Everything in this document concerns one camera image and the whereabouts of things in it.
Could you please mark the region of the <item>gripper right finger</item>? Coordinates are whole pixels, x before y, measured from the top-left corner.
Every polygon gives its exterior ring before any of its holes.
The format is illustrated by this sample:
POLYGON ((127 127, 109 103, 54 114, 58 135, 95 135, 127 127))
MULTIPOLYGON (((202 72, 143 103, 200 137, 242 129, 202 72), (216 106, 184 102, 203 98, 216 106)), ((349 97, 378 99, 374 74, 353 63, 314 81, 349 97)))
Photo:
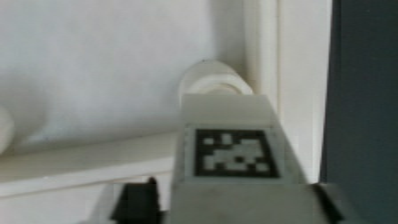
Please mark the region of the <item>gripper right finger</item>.
POLYGON ((312 185, 330 224, 372 224, 362 217, 337 184, 312 185))

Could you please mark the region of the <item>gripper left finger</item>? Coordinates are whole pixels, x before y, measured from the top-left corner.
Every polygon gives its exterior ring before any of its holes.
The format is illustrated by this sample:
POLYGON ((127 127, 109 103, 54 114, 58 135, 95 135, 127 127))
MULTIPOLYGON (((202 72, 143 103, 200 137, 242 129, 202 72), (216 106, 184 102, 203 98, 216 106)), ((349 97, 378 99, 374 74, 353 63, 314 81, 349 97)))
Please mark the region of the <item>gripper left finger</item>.
POLYGON ((83 224, 163 224, 159 181, 106 186, 90 219, 83 224))

